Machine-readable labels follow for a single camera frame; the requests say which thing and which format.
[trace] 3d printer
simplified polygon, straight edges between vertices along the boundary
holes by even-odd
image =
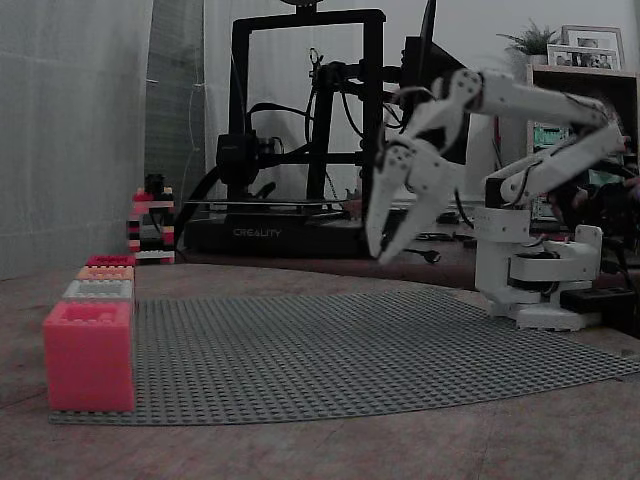
[[[355,257],[368,255],[363,222],[372,185],[372,171],[377,142],[383,123],[383,109],[392,94],[383,83],[400,86],[427,86],[444,72],[463,65],[432,43],[436,2],[426,8],[421,35],[408,37],[401,67],[383,65],[383,24],[380,10],[345,10],[318,12],[315,2],[308,0],[286,3],[296,5],[296,13],[258,18],[244,18],[233,24],[232,65],[230,78],[229,133],[218,139],[216,167],[200,182],[176,221],[176,238],[185,234],[185,246],[205,252],[289,257]],[[251,128],[251,114],[262,110],[289,110],[275,104],[244,105],[247,98],[248,64],[251,34],[260,30],[307,26],[361,24],[363,26],[363,59],[354,65],[341,62],[315,63],[309,105],[305,116],[307,143],[286,153],[275,153],[261,145]],[[361,151],[329,152],[333,100],[340,94],[350,123],[357,131],[346,107],[346,95],[362,101],[364,124],[359,132]],[[403,103],[403,128],[413,107],[424,101],[416,95]],[[448,159],[464,163],[466,135],[461,135],[448,153]],[[277,200],[269,197],[273,185],[256,194],[249,193],[261,169],[278,165],[308,164],[306,199]],[[340,208],[340,200],[325,199],[327,165],[349,164],[362,167],[362,220],[354,221]],[[226,199],[210,200],[206,196],[216,182],[228,186]],[[191,220],[198,208],[216,209],[208,218]]]

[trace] photo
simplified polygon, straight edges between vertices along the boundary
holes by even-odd
[[[570,47],[611,50],[616,55],[615,63],[611,63],[610,60],[604,61],[604,59],[599,59],[598,61],[605,65],[611,63],[612,70],[623,70],[625,68],[622,32],[617,27],[564,25],[562,27],[562,43]]]
[[[578,37],[578,47],[602,48],[612,50],[611,39],[609,38],[581,38]]]
[[[620,70],[618,56],[614,50],[548,45],[547,51],[551,66]]]

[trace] white robotic arm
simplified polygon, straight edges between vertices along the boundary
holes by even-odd
[[[492,72],[459,70],[447,81],[436,81],[433,90],[435,99],[419,105],[405,133],[391,137],[380,154],[366,224],[371,254],[381,263],[391,261],[445,211],[464,167],[442,154],[459,135],[465,112],[571,125],[572,138],[485,179],[485,207],[475,210],[476,287],[489,300],[492,315],[513,318],[521,328],[578,330],[597,322],[597,315],[563,309],[561,294],[591,287],[600,269],[600,229],[580,226],[575,242],[532,247],[526,245],[530,211],[520,207],[623,148],[604,106],[518,85]],[[416,194],[416,203],[395,234],[386,234],[389,209],[403,185]]]
[[[503,179],[500,196],[525,205],[588,169],[623,143],[596,100],[526,87],[502,73],[459,70],[435,82],[435,100],[419,105],[404,134],[391,137],[374,173],[367,217],[372,255],[389,262],[424,228],[433,224],[462,181],[463,167],[441,157],[460,133],[465,112],[518,116],[578,128],[576,136],[493,174]],[[393,238],[383,238],[397,190],[406,185],[417,200]]]

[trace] red lego brick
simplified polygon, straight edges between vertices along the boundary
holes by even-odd
[[[135,267],[134,255],[94,255],[86,263],[87,267]]]
[[[134,409],[130,302],[59,303],[44,345],[51,409]]]
[[[152,193],[136,193],[133,196],[134,202],[152,202],[153,194]]]

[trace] gray lego baseplate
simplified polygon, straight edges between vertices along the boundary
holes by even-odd
[[[52,423],[220,425],[452,407],[640,372],[518,330],[437,289],[150,300],[135,320],[136,410]]]

